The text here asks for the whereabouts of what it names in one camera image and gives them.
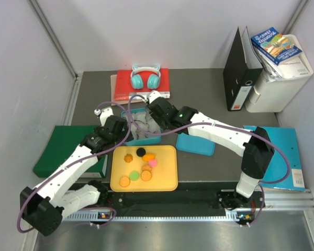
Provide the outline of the teal cookie tin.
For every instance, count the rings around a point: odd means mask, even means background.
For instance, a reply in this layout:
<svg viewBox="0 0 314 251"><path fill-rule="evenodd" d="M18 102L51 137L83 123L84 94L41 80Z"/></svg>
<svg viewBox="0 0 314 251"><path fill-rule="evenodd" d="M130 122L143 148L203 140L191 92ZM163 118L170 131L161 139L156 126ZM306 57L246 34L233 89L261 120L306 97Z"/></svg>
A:
<svg viewBox="0 0 314 251"><path fill-rule="evenodd" d="M141 112L141 111L147 112L147 120L152 119L152 117L150 116L150 114L146 108L132 109L131 115L133 113ZM133 140L125 142L124 145L126 145L126 146L140 146L140 145L157 144L157 143L161 142L161 136L157 136L156 134L153 134L153 135L147 134L148 137L146 139L138 140L137 135L136 135L136 129L137 129L137 127L133 123L131 123L131 133L133 135Z"/></svg>

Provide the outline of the large black sandwich cookie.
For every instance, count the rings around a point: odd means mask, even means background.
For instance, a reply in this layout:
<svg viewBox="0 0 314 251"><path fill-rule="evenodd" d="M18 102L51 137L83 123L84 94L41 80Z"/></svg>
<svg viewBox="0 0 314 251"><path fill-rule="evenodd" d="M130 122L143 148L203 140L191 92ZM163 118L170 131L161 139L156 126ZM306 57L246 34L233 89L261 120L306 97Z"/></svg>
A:
<svg viewBox="0 0 314 251"><path fill-rule="evenodd" d="M136 154L138 157L143 157L144 155L146 155L146 150L144 148L140 147L136 150Z"/></svg>

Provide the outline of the teal tin lid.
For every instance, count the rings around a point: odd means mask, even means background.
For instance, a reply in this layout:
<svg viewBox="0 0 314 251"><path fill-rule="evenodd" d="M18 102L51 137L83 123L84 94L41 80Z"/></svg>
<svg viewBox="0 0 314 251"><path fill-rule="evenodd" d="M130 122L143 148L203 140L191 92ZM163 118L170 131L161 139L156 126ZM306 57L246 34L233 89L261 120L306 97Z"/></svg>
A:
<svg viewBox="0 0 314 251"><path fill-rule="evenodd" d="M176 141L178 150L205 156L212 156L215 152L215 146L213 141L185 133L179 134Z"/></svg>

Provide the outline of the orange fish shaped cookie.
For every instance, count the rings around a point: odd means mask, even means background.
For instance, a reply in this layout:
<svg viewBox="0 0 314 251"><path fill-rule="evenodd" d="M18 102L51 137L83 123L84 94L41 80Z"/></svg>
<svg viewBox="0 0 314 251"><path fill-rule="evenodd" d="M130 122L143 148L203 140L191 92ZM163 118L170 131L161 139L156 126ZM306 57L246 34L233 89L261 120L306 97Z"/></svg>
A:
<svg viewBox="0 0 314 251"><path fill-rule="evenodd" d="M144 162L148 162L148 161L150 161L150 160L152 160L152 159L155 159L155 154L148 153L148 154L144 154L144 155L142 156L142 160L143 160Z"/></svg>

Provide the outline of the orange leaf shaped cookie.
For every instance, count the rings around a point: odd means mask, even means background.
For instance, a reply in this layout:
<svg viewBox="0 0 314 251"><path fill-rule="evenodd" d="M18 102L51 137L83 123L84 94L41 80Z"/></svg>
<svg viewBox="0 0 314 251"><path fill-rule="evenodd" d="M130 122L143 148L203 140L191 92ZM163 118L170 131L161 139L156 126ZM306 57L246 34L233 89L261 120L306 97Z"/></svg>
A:
<svg viewBox="0 0 314 251"><path fill-rule="evenodd" d="M152 168L151 168L149 165L144 165L144 166L141 168L141 170L142 170L142 171L145 171L145 170L151 171Z"/></svg>

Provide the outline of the orange round sandwich cookie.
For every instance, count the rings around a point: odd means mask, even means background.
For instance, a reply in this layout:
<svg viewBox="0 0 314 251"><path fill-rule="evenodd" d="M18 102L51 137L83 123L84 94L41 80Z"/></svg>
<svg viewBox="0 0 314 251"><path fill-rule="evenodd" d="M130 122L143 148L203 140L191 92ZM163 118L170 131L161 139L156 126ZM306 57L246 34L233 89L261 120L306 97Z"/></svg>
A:
<svg viewBox="0 0 314 251"><path fill-rule="evenodd" d="M152 178L152 174L151 174L151 172L149 170L142 171L141 179L143 181L149 181L149 180L151 180L151 178Z"/></svg>

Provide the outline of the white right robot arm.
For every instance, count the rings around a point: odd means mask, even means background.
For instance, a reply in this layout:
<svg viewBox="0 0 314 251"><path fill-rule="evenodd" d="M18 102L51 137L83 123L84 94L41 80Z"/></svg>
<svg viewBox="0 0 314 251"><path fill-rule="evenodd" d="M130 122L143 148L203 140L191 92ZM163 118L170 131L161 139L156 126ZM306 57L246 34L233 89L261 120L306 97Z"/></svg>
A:
<svg viewBox="0 0 314 251"><path fill-rule="evenodd" d="M235 152L242 158L241 175L233 193L221 195L221 206L233 210L246 207L274 155L270 138L263 128L254 131L229 126L196 109L177 109L154 90L147 96L147 109L160 128L170 133L185 133L210 140Z"/></svg>

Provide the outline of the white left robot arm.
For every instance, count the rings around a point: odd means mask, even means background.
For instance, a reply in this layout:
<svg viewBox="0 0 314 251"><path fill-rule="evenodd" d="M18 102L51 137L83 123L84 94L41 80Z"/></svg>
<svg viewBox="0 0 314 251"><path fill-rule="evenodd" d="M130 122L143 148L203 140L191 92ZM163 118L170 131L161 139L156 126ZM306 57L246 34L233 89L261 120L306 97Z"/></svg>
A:
<svg viewBox="0 0 314 251"><path fill-rule="evenodd" d="M72 193L68 192L82 174L99 162L101 156L132 139L131 119L114 115L110 107L98 109L96 113L100 126L83 137L69 158L51 176L20 193L17 219L20 233L26 233L20 226L24 220L32 230L48 236L67 216L86 206L94 204L100 208L107 204L108 194L99 184L87 184Z"/></svg>

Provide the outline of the white paper cupcake liner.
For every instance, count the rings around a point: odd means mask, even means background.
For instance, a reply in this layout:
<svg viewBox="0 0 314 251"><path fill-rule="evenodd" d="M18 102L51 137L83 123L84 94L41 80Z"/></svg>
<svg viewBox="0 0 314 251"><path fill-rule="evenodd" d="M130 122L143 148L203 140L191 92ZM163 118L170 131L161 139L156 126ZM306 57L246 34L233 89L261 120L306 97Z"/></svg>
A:
<svg viewBox="0 0 314 251"><path fill-rule="evenodd" d="M159 125L153 120L147 120L148 125L148 135L158 134L161 132Z"/></svg>
<svg viewBox="0 0 314 251"><path fill-rule="evenodd" d="M132 117L133 117L134 121L139 121L142 123L147 122L147 112L146 111L133 113Z"/></svg>
<svg viewBox="0 0 314 251"><path fill-rule="evenodd" d="M142 123L141 121L137 121L136 124L138 125L136 129L137 139L146 139L148 135L145 133L145 131L148 132L149 125L146 123Z"/></svg>

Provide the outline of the orange flower shaped cookie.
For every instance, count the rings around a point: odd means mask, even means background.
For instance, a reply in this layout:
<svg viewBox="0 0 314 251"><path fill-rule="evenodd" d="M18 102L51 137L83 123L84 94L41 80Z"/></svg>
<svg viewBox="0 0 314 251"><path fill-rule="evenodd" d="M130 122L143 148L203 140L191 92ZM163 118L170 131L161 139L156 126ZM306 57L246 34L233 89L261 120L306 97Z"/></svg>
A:
<svg viewBox="0 0 314 251"><path fill-rule="evenodd" d="M132 161L133 161L133 156L132 156L131 154L126 154L126 155L124 156L124 161L125 161L126 163L132 162Z"/></svg>

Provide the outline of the red book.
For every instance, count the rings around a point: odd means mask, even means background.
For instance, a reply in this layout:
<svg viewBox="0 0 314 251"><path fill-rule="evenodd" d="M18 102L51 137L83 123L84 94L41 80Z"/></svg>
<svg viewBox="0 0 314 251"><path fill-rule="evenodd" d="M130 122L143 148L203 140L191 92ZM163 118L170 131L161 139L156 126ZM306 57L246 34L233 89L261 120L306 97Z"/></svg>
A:
<svg viewBox="0 0 314 251"><path fill-rule="evenodd" d="M117 72L113 98L115 101L128 101L136 94L146 97L153 90L164 98L170 98L169 69L134 66L131 70Z"/></svg>

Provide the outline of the yellow plastic tray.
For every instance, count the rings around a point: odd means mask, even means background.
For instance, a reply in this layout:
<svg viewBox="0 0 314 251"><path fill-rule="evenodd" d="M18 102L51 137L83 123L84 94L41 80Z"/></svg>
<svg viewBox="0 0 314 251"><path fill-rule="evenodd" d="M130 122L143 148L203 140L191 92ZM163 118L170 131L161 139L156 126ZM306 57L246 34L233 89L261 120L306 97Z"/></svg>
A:
<svg viewBox="0 0 314 251"><path fill-rule="evenodd" d="M141 179L141 168L148 165L141 157L138 157L136 150L138 146L121 146L114 150L111 166L110 187L115 192L158 192L173 191L178 186L177 175L177 157L176 149L170 145L146 145L142 146L146 154L155 154L158 165L150 171L152 178L149 181ZM126 163L124 156L131 154L133 161ZM128 176L132 171L138 171L140 178L137 181L131 181L128 187L119 185L120 178Z"/></svg>

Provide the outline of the teal cat ear headphones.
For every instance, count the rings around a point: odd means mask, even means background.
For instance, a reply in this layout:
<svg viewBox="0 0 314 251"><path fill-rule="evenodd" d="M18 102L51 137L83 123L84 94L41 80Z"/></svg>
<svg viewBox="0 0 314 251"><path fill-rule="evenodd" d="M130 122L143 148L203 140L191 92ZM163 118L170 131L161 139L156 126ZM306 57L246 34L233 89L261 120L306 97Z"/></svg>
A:
<svg viewBox="0 0 314 251"><path fill-rule="evenodd" d="M133 66L130 74L131 87L133 89L143 89L146 84L148 89L157 89L161 81L161 67L156 66ZM143 78L142 72L150 72L148 77Z"/></svg>

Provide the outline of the green sandwich cookie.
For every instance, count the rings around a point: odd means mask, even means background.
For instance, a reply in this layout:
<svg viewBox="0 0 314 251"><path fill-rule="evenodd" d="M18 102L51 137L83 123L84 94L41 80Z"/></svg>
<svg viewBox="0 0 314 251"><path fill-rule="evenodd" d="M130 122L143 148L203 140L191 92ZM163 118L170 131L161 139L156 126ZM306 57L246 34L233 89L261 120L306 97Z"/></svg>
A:
<svg viewBox="0 0 314 251"><path fill-rule="evenodd" d="M140 173L134 170L129 174L129 178L131 181L137 181L140 178Z"/></svg>

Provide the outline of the pink sandwich cookie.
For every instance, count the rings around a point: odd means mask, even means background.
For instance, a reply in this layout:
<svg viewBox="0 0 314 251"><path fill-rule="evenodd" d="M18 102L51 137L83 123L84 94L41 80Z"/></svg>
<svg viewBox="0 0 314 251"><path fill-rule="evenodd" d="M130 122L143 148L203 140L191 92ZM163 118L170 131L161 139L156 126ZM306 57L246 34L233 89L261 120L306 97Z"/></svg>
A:
<svg viewBox="0 0 314 251"><path fill-rule="evenodd" d="M148 165L151 167L151 168L155 168L157 167L158 165L158 161L156 159L151 159L148 161Z"/></svg>

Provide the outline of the green binder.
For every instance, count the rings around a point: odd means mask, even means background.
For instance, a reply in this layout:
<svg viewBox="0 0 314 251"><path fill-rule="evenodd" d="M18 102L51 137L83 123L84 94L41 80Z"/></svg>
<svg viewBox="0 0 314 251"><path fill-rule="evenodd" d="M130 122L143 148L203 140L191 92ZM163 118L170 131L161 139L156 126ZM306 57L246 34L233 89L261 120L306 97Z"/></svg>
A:
<svg viewBox="0 0 314 251"><path fill-rule="evenodd" d="M47 178L74 152L83 138L94 132L93 125L56 125L46 148L33 168L39 178Z"/></svg>

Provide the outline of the black lever arch binder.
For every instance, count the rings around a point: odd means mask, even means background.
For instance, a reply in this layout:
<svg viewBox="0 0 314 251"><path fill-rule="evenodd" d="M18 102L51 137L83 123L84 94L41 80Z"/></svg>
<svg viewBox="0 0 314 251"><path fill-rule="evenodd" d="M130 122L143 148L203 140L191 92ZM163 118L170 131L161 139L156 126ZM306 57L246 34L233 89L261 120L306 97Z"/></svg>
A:
<svg viewBox="0 0 314 251"><path fill-rule="evenodd" d="M227 109L241 110L262 73L263 65L253 49L248 28L236 31L223 70Z"/></svg>

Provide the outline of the white storage box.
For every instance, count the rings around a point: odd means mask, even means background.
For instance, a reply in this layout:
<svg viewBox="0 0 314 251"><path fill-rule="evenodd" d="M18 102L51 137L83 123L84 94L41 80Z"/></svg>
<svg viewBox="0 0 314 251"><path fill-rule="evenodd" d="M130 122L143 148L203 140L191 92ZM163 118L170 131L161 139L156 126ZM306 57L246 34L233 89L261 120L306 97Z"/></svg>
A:
<svg viewBox="0 0 314 251"><path fill-rule="evenodd" d="M294 35L284 36L301 49ZM303 51L277 66L255 47L254 50L264 68L245 107L249 112L281 112L313 75L313 69Z"/></svg>

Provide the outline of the blue folder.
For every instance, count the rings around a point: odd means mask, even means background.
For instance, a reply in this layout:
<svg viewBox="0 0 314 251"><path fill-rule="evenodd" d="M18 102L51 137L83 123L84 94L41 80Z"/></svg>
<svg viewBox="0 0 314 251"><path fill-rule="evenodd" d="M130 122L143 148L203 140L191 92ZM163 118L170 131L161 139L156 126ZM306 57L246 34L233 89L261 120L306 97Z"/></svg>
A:
<svg viewBox="0 0 314 251"><path fill-rule="evenodd" d="M291 128L246 126L245 144L236 192L248 198L255 186L304 191L296 132Z"/></svg>

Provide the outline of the blue paperback book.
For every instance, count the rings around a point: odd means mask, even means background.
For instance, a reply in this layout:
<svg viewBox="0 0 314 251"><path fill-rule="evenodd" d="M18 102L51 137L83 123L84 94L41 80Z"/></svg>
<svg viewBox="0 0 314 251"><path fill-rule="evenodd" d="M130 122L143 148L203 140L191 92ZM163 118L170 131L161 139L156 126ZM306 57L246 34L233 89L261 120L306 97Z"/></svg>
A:
<svg viewBox="0 0 314 251"><path fill-rule="evenodd" d="M279 66L298 57L302 50L274 27L251 37L252 45Z"/></svg>

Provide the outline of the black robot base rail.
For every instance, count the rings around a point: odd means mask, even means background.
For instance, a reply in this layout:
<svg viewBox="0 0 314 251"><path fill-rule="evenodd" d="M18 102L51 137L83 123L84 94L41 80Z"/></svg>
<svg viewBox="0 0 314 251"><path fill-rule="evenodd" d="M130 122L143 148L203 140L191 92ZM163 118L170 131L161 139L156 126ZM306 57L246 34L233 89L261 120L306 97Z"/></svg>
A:
<svg viewBox="0 0 314 251"><path fill-rule="evenodd" d="M260 208L264 198L255 191L250 199L241 199L236 183L194 181L180 182L173 191L115 192L103 191L88 209L110 207L120 217L225 216L227 209L251 211Z"/></svg>

